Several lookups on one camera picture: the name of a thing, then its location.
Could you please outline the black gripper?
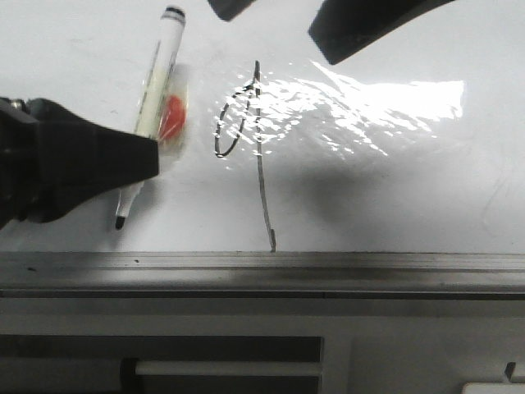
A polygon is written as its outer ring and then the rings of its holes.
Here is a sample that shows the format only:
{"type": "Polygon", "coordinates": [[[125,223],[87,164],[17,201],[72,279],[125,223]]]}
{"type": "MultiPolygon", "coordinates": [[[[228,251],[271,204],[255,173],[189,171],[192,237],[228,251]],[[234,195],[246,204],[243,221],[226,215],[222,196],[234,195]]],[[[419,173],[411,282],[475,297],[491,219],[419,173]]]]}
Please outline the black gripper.
{"type": "Polygon", "coordinates": [[[154,140],[87,121],[45,98],[30,100],[28,109],[29,115],[21,101],[1,99],[2,227],[27,217],[55,221],[159,173],[154,140]]]}

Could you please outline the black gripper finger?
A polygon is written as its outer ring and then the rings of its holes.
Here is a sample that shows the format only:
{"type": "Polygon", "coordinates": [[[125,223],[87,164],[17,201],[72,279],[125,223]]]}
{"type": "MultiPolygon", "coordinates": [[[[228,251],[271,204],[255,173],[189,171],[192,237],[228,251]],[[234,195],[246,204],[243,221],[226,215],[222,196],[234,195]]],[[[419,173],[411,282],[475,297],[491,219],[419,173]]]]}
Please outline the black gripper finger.
{"type": "Polygon", "coordinates": [[[329,64],[338,64],[448,0],[325,1],[308,34],[329,64]]]}

